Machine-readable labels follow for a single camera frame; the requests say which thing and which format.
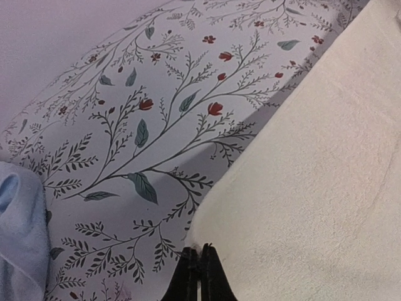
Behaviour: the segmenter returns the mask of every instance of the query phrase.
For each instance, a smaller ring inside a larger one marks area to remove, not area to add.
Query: floral bed sheet
[[[0,138],[46,191],[45,300],[160,300],[202,198],[367,2],[175,0],[55,78]]]

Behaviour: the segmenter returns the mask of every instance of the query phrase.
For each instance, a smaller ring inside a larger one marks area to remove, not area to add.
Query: white surface
[[[83,53],[166,2],[1,1],[0,130]]]
[[[371,0],[196,212],[238,300],[400,300],[399,8]]]

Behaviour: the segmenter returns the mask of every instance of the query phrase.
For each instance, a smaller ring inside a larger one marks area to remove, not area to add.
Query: light blue cloth
[[[0,162],[0,301],[42,301],[49,262],[43,187]]]

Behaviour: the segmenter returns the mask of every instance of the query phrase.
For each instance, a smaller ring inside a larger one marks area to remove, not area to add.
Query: white towel
[[[42,184],[0,162],[0,301],[42,301],[48,262]]]
[[[371,0],[197,211],[240,301],[401,300],[401,30]]]

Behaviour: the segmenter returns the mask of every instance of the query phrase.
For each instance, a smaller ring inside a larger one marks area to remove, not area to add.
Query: floral tablecloth
[[[46,189],[45,299],[160,300],[202,198],[367,2],[175,0],[55,78],[0,140]]]

